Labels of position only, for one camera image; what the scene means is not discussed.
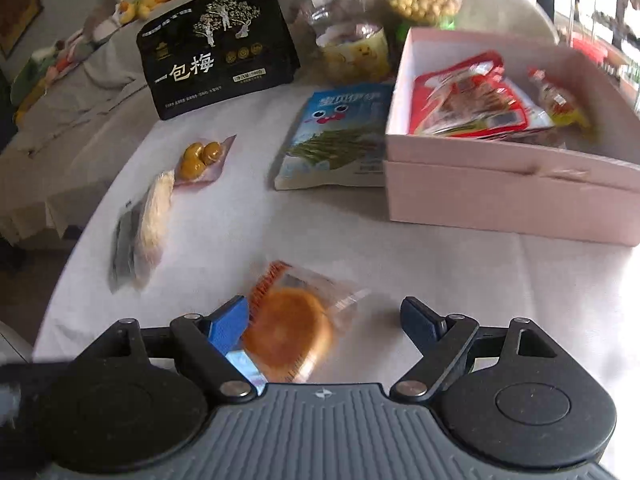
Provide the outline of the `round cake clear packet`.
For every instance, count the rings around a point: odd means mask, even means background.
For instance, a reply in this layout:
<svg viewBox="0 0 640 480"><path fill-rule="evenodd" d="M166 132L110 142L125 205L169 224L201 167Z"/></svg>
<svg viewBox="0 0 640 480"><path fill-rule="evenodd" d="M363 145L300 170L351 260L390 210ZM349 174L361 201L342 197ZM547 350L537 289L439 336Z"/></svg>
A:
<svg viewBox="0 0 640 480"><path fill-rule="evenodd" d="M349 331L369 291L283 260L248 295L241 347L267 382L306 382Z"/></svg>

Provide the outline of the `blue snack bag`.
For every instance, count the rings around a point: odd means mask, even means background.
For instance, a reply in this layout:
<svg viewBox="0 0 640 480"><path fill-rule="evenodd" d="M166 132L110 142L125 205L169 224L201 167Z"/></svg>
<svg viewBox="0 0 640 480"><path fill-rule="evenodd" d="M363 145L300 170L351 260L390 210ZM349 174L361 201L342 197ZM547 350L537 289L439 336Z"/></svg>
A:
<svg viewBox="0 0 640 480"><path fill-rule="evenodd" d="M353 84L314 93L284 150L274 188L382 188L392 96L390 84Z"/></svg>

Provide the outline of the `pink cardboard box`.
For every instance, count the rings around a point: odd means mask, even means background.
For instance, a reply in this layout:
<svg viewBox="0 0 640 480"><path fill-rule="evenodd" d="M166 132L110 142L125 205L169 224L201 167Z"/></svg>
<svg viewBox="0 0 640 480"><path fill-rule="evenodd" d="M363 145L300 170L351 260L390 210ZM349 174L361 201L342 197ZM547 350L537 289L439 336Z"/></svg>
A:
<svg viewBox="0 0 640 480"><path fill-rule="evenodd" d="M539 145L426 138L409 132L417 76L485 51L530 90L545 70L585 107L599 142L572 151ZM402 51L386 125L390 220L636 246L639 118L585 55L568 47L486 32L413 28Z"/></svg>

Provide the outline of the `framed wall picture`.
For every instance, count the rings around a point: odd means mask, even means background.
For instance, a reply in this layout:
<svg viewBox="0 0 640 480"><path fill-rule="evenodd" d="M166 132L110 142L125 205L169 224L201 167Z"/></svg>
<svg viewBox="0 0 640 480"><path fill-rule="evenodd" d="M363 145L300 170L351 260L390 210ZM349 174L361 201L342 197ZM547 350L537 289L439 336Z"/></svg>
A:
<svg viewBox="0 0 640 480"><path fill-rule="evenodd" d="M1 0L1 53L5 58L10 57L42 9L40 0Z"/></svg>

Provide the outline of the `white tablecloth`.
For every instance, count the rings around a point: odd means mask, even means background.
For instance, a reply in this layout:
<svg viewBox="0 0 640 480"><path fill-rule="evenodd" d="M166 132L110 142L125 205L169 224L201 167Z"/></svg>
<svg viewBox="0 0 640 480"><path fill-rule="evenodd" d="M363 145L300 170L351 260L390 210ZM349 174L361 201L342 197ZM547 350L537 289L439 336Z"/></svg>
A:
<svg viewBox="0 0 640 480"><path fill-rule="evenodd" d="M286 84L154 126L82 233L35 346L38 360L76 356L120 318L164 326L209 313L284 260L367 289L356 320L316 382L390 386L418 360L399 305L420 298L484 325L535 321L608 390L617 426L602 458L639 474L639 253L628 247L390 221L380 188L277 192L278 155L312 88ZM203 136L234 137L220 179L172 202L160 265L145 289L111 290L112 238L126 203Z"/></svg>

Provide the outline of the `red lid clear jar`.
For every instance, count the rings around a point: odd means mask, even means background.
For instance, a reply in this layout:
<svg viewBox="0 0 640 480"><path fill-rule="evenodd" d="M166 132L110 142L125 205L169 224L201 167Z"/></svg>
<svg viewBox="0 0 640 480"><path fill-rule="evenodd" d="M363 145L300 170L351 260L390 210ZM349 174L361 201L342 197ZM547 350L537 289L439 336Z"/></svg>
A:
<svg viewBox="0 0 640 480"><path fill-rule="evenodd" d="M370 0L303 0L300 15L314 32L322 72L338 86L390 76L384 27Z"/></svg>

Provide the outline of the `black plum snack bag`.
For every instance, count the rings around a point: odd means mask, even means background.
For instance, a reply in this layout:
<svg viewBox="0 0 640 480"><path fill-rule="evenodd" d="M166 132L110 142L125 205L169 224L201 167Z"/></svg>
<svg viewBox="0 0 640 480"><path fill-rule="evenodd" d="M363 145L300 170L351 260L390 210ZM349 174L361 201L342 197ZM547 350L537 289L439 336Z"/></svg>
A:
<svg viewBox="0 0 640 480"><path fill-rule="evenodd" d="M279 0L191 0L137 36L161 120L289 84L300 62Z"/></svg>

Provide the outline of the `yellow chestnuts vacuum pack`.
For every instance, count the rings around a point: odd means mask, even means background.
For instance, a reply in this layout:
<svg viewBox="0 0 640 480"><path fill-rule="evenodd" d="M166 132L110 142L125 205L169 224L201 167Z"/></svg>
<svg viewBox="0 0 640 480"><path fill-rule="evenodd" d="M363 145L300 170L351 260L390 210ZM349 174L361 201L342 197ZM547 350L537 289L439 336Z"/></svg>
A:
<svg viewBox="0 0 640 480"><path fill-rule="evenodd" d="M204 188L215 183L224 171L224 164L232 149L235 136L222 141L202 139L183 151L175 169L177 188Z"/></svg>

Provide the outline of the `red white snack pouch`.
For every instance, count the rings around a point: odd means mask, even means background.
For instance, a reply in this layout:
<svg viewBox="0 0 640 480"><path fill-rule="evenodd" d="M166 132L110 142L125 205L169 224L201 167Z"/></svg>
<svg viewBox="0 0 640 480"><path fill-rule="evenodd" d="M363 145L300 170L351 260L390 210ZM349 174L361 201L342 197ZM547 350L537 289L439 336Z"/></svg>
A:
<svg viewBox="0 0 640 480"><path fill-rule="evenodd" d="M525 138L553 122L485 51L414 81L408 133L471 140Z"/></svg>

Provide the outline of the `beige cracker bar packet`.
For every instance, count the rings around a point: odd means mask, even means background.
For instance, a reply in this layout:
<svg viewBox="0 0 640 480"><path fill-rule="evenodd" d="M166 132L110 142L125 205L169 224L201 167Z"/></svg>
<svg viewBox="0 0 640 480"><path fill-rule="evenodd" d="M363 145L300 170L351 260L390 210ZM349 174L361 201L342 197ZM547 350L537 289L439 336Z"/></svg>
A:
<svg viewBox="0 0 640 480"><path fill-rule="evenodd" d="M137 288L145 288L162 260L174 186L175 171L163 171L145 195L132 246L132 272Z"/></svg>

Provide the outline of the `dark bar clear packet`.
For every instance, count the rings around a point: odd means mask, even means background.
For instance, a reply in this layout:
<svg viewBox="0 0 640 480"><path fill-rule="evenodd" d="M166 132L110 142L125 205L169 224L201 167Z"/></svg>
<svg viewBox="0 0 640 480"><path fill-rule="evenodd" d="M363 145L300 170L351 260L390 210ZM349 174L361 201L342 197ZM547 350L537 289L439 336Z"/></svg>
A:
<svg viewBox="0 0 640 480"><path fill-rule="evenodd" d="M134 241L136 240L142 202L128 202L116 223L112 243L112 255L108 284L111 292L134 280Z"/></svg>

